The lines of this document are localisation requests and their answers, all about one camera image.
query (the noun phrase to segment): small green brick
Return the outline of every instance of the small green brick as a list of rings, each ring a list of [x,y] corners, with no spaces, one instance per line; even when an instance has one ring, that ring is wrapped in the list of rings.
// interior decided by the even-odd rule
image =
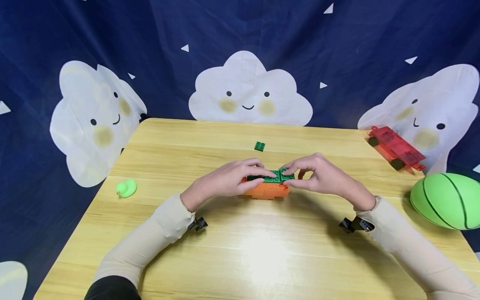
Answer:
[[[262,177],[262,176],[249,175],[249,176],[247,176],[247,181],[252,181],[252,180],[255,180],[255,179],[260,178],[260,177]]]
[[[265,177],[265,181],[267,183],[281,183],[280,181],[280,172],[278,170],[270,170],[275,173],[275,177]]]
[[[265,148],[265,143],[257,142],[255,144],[255,150],[263,152]]]
[[[279,171],[280,173],[280,180],[281,180],[281,183],[283,183],[284,181],[286,180],[290,180],[290,179],[295,179],[295,174],[292,174],[292,175],[283,175],[283,172],[286,171],[287,169],[286,168],[281,168]]]

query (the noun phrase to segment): wood grain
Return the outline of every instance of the wood grain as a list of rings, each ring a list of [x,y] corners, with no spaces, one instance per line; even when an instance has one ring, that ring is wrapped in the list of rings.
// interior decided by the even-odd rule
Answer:
[[[447,257],[480,283],[480,264],[458,231],[420,217],[404,201],[422,174],[396,172],[358,130],[148,119],[129,141],[40,287],[36,299],[83,299],[103,256],[165,199],[231,160],[267,168],[314,152],[384,196]],[[264,152],[254,151],[255,142]],[[115,194],[132,178],[130,198]],[[349,203],[292,189],[284,200],[215,198],[187,232],[147,268],[147,299],[425,299],[421,289],[364,233],[338,227]]]

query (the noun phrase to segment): person's left hand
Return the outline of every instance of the person's left hand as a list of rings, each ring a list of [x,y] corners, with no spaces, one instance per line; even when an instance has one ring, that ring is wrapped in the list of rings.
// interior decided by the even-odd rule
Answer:
[[[190,212],[194,212],[210,197],[241,195],[264,181],[263,178],[257,178],[241,182],[249,175],[275,177],[258,158],[232,161],[195,180],[180,194],[180,199]]]

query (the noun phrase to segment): red toy car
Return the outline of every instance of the red toy car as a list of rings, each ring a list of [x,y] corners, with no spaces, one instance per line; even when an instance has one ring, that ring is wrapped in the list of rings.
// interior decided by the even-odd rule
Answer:
[[[390,127],[372,127],[368,133],[368,144],[375,149],[390,163],[395,170],[401,170],[406,166],[417,171],[422,171],[425,166],[420,163],[426,157],[407,143],[401,136]]]

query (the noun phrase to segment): toy duck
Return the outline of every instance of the toy duck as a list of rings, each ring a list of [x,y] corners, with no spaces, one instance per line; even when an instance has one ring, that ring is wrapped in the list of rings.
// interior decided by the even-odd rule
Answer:
[[[127,198],[132,196],[136,190],[137,190],[137,184],[131,179],[128,179],[125,182],[120,182],[119,184],[117,184],[117,194],[122,198]]]

